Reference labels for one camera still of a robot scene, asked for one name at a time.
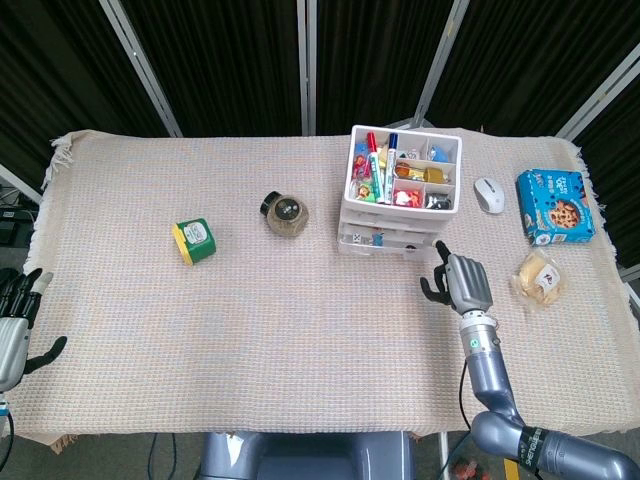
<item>woven tablecloth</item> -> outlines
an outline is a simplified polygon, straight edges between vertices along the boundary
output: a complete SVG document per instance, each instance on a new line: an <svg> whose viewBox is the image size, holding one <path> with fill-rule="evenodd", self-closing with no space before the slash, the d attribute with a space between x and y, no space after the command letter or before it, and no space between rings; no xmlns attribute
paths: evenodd
<svg viewBox="0 0 640 480"><path fill-rule="evenodd" d="M640 425L640 335L591 192L593 241L547 249L568 273L559 301L530 313L509 285L531 250L515 178L584 171L577 147L430 131L463 141L460 210L441 238L487 270L523 417L573 434ZM83 131L58 145L25 266L55 273L31 355L69 341L10 393L19 434L464 427L458 317L427 303L418 282L440 263L435 250L425 263L337 252L348 137ZM480 176L504 186L502 215L478 207ZM300 237L276 236L260 215L271 190L309 207ZM198 217L218 251L188 267L171 225ZM464 404L482 409L470 385Z"/></svg>

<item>green jar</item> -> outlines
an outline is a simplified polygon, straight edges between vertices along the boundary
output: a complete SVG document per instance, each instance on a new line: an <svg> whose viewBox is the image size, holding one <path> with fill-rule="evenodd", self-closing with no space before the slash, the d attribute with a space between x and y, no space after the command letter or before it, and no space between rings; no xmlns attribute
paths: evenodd
<svg viewBox="0 0 640 480"><path fill-rule="evenodd" d="M175 223L171 233L187 265L198 263L216 253L216 242L204 218Z"/></svg>

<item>computer mouse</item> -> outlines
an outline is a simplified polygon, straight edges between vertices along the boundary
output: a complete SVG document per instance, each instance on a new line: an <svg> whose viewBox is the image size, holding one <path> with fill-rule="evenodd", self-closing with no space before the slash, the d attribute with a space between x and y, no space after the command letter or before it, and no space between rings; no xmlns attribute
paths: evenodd
<svg viewBox="0 0 640 480"><path fill-rule="evenodd" d="M488 213L498 214L504 210L504 190L492 178L482 177L473 184L480 208Z"/></svg>

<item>packaged bread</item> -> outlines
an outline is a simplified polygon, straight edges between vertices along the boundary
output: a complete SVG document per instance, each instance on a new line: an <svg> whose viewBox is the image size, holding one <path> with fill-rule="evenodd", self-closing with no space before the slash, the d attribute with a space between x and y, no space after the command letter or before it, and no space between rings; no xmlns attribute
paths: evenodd
<svg viewBox="0 0 640 480"><path fill-rule="evenodd" d="M566 276L541 248L535 248L513 277L513 287L531 306L550 305L566 285Z"/></svg>

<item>white drawer organizer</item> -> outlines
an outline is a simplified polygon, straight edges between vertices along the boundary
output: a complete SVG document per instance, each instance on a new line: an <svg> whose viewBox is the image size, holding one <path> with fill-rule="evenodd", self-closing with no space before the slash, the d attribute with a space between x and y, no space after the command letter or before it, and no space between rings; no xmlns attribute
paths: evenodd
<svg viewBox="0 0 640 480"><path fill-rule="evenodd" d="M413 187L422 190L424 199L429 193L446 194L451 201L448 210L431 210L426 208L400 207L356 200L351 196L354 149L356 143L367 143L367 133L373 132L378 147L388 144L389 134L398 134L397 151L416 149L419 159L398 159L397 162L408 163L412 168L424 170L427 167L441 169L449 183L436 184L404 180L394 177L394 186ZM429 149L438 146L443 149L449 163L431 162ZM460 199L460 163L462 159L462 139L450 135L413 132L410 130L394 130L380 127L355 125L351 130L349 163L347 165L342 206L340 208L340 225L338 227L338 250L341 253L372 255L376 253L401 253L408 259L422 260L427 248L431 247L438 232L446 226L458 212ZM383 234L382 245L372 242L375 234Z"/></svg>

